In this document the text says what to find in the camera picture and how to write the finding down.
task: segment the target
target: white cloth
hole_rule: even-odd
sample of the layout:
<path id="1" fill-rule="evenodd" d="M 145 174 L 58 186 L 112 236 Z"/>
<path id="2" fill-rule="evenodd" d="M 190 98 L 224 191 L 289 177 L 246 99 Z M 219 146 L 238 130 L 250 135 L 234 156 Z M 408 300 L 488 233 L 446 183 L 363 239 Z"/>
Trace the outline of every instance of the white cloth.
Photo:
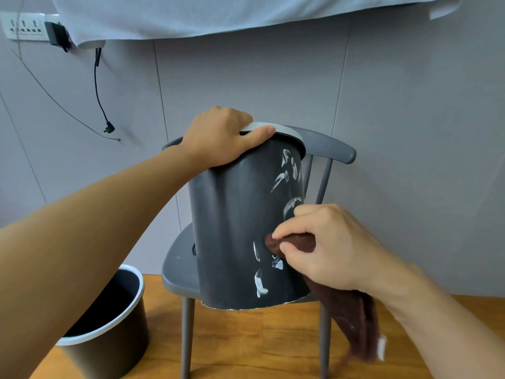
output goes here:
<path id="1" fill-rule="evenodd" d="M 437 0 L 53 0 L 53 3 L 72 41 L 83 48 L 99 40 L 203 36 L 429 1 Z M 454 11 L 460 2 L 438 0 L 431 18 Z"/>

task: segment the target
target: chair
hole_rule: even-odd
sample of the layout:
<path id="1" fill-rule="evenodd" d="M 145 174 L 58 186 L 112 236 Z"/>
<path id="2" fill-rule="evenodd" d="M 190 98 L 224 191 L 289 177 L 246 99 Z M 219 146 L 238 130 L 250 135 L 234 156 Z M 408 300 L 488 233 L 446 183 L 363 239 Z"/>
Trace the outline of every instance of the chair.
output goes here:
<path id="1" fill-rule="evenodd" d="M 330 178 L 333 160 L 351 164 L 356 158 L 356 150 L 349 145 L 312 130 L 292 127 L 304 139 L 308 167 L 304 173 L 304 193 L 307 192 L 312 169 L 313 156 L 327 158 L 325 171 L 316 203 L 322 203 L 326 186 Z M 193 347 L 193 321 L 195 300 L 200 299 L 199 279 L 194 249 L 193 224 L 190 223 L 177 236 L 168 250 L 163 262 L 161 276 L 165 288 L 182 297 L 182 353 L 181 379 L 188 379 L 191 366 L 191 349 Z M 317 301 L 312 293 L 296 303 Z M 325 379 L 328 373 L 330 358 L 331 317 L 324 308 L 319 307 L 319 368 L 320 378 Z"/>

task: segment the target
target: hand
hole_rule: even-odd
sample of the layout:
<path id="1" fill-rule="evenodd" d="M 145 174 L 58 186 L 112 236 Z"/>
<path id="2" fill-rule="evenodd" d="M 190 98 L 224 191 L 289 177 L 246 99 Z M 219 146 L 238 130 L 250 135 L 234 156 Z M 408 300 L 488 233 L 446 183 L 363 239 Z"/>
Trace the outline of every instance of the hand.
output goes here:
<path id="1" fill-rule="evenodd" d="M 240 135 L 240 130 L 252 121 L 245 112 L 215 106 L 195 117 L 180 146 L 196 156 L 206 169 L 225 165 L 274 135 L 275 128 L 270 125 Z"/>
<path id="2" fill-rule="evenodd" d="M 373 295 L 374 276 L 384 273 L 387 268 L 382 267 L 386 265 L 401 263 L 352 214 L 337 205 L 300 205 L 294 215 L 272 236 L 279 239 L 304 232 L 315 235 L 312 253 L 304 253 L 288 242 L 281 243 L 280 248 L 291 267 L 316 283 Z"/>

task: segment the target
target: cable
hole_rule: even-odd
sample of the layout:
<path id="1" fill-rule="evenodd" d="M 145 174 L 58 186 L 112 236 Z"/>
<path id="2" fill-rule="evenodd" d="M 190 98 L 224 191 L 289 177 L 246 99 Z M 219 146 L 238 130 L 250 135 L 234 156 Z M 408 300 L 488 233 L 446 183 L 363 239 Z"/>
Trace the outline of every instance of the cable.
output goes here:
<path id="1" fill-rule="evenodd" d="M 112 133 L 115 130 L 115 127 L 110 123 L 107 119 L 107 115 L 105 114 L 104 108 L 102 108 L 102 103 L 100 102 L 100 98 L 98 97 L 98 87 L 97 87 L 97 68 L 100 65 L 100 57 L 102 56 L 102 48 L 95 49 L 95 66 L 94 66 L 94 81 L 95 81 L 95 93 L 97 94 L 97 101 L 100 109 L 102 109 L 102 113 L 104 113 L 105 121 L 107 123 L 107 127 L 105 128 L 105 133 Z"/>
<path id="2" fill-rule="evenodd" d="M 46 88 L 44 88 L 41 84 L 41 82 L 37 79 L 37 77 L 35 77 L 35 75 L 32 73 L 32 71 L 30 70 L 30 68 L 28 67 L 28 65 L 23 61 L 23 57 L 22 57 L 22 54 L 21 54 L 21 41 L 19 40 L 19 19 L 21 18 L 21 12 L 23 11 L 23 6 L 24 6 L 24 3 L 25 3 L 26 0 L 21 0 L 21 5 L 19 6 L 19 10 L 18 10 L 18 16 L 16 18 L 16 39 L 18 41 L 18 53 L 16 53 L 13 49 L 12 50 L 12 53 L 19 59 L 19 61 L 21 61 L 21 63 L 23 64 L 23 66 L 25 67 L 26 70 L 28 70 L 28 72 L 30 73 L 30 75 L 33 77 L 33 79 L 37 82 L 37 84 L 41 87 L 41 89 L 47 94 L 47 96 L 61 109 L 63 110 L 66 114 L 68 114 L 70 117 L 72 117 L 74 120 L 78 121 L 81 125 L 84 125 L 86 128 L 88 128 L 89 130 L 91 130 L 93 133 L 95 134 L 98 134 L 100 137 L 103 137 L 103 138 L 107 138 L 107 139 L 112 139 L 114 141 L 121 141 L 120 138 L 112 138 L 112 137 L 107 137 L 101 133 L 98 133 L 96 130 L 94 130 L 92 127 L 89 127 L 88 125 L 86 125 L 83 121 L 79 120 L 78 118 L 76 118 L 74 115 L 72 115 L 71 113 L 69 113 L 64 107 L 62 107 L 58 101 L 56 101 L 52 95 L 49 94 L 49 92 L 46 90 Z M 97 78 L 96 78 L 96 70 L 97 70 L 97 67 L 95 66 L 95 88 L 97 86 Z"/>

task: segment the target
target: brown towel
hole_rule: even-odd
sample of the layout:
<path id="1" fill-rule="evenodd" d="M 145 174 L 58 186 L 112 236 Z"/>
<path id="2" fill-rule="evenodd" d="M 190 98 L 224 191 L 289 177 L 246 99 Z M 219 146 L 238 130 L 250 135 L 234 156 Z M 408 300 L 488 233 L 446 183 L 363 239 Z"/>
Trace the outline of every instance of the brown towel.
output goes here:
<path id="1" fill-rule="evenodd" d="M 273 239 L 271 234 L 265 237 L 267 248 L 273 254 L 285 259 L 279 248 L 281 242 L 290 242 L 306 253 L 311 253 L 316 247 L 316 238 L 310 233 L 291 234 L 280 240 Z M 348 357 L 354 357 L 366 363 L 374 362 L 377 358 L 377 344 L 380 337 L 374 299 L 361 291 L 337 290 L 320 285 L 306 276 L 304 280 L 349 341 Z"/>

